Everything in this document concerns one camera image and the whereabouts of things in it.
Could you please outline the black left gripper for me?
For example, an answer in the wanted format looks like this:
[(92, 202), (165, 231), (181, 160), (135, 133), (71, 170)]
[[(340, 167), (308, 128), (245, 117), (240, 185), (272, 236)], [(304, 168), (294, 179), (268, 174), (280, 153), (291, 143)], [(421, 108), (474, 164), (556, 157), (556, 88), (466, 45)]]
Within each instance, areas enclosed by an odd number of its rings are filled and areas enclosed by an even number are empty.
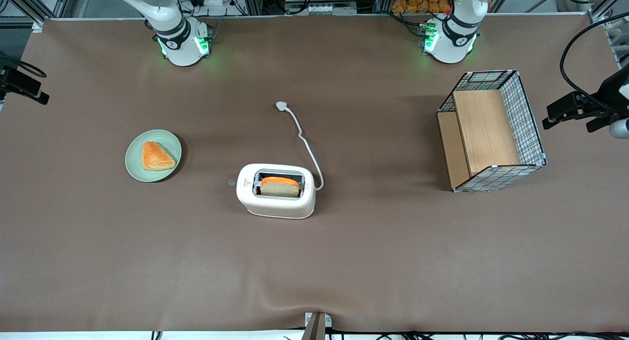
[[(604, 80), (596, 91), (596, 100), (605, 114), (628, 117), (628, 76), (629, 68), (624, 67)], [(598, 104), (577, 91), (566, 94), (546, 106), (547, 117), (543, 119), (544, 130), (569, 120), (581, 120), (598, 114)], [(596, 117), (586, 123), (588, 133), (603, 129), (610, 123), (610, 116)]]

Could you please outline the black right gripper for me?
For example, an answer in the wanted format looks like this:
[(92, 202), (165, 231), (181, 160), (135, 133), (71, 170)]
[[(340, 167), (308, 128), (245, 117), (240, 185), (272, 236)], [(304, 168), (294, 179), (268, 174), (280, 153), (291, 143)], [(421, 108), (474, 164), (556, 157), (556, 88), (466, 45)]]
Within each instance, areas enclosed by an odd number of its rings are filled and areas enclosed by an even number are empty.
[(0, 70), (0, 88), (4, 93), (24, 94), (41, 105), (47, 105), (50, 99), (50, 96), (42, 91), (41, 84), (36, 83), (34, 78), (7, 65)]

